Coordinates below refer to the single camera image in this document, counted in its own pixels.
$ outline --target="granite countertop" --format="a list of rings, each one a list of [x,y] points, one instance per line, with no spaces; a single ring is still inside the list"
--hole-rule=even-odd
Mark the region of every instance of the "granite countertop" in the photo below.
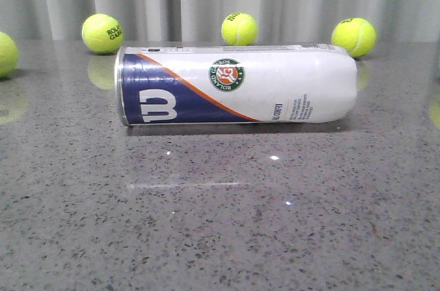
[[[133,128],[114,55],[17,44],[1,291],[440,290],[437,44],[379,44],[336,122]]]

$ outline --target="blue label section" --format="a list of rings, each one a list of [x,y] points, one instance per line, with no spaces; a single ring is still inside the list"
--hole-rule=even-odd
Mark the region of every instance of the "blue label section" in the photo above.
[[[122,98],[130,124],[170,122],[249,122],[201,97],[163,67],[126,54]]]

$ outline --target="roland garros logo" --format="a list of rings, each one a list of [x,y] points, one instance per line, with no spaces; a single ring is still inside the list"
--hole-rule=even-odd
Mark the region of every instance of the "roland garros logo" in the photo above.
[[[211,83],[221,91],[236,90],[244,78],[245,69],[239,62],[230,58],[219,59],[209,69]]]

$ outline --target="tennis ball can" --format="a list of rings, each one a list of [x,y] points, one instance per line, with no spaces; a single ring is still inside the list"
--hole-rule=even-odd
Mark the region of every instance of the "tennis ball can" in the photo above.
[[[121,47],[115,62],[126,126],[334,121],[355,104],[356,76],[327,44]]]

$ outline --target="orange stripe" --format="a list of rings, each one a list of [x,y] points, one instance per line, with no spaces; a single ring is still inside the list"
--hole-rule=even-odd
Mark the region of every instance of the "orange stripe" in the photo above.
[[[239,112],[237,112],[235,110],[232,110],[231,108],[227,107],[226,105],[221,104],[220,102],[216,101],[214,98],[212,98],[212,97],[206,95],[205,93],[203,93],[200,89],[198,89],[197,87],[195,87],[194,85],[189,83],[187,80],[183,79],[179,74],[176,74],[173,71],[171,71],[169,68],[164,67],[161,63],[155,61],[151,57],[148,57],[148,56],[143,55],[143,54],[136,54],[136,56],[139,56],[140,58],[146,59],[148,62],[150,62],[152,64],[160,66],[170,76],[172,76],[173,78],[177,79],[178,81],[183,83],[185,86],[187,86],[189,89],[191,89],[193,92],[195,92],[196,94],[200,95],[201,97],[203,97],[207,101],[211,102],[212,104],[218,106],[219,108],[221,108],[221,109],[223,109],[223,110],[225,110],[225,111],[227,111],[227,112],[229,112],[231,114],[234,114],[235,116],[248,119],[249,121],[259,121],[258,119],[253,119],[251,117],[245,116],[244,114],[240,114]]]

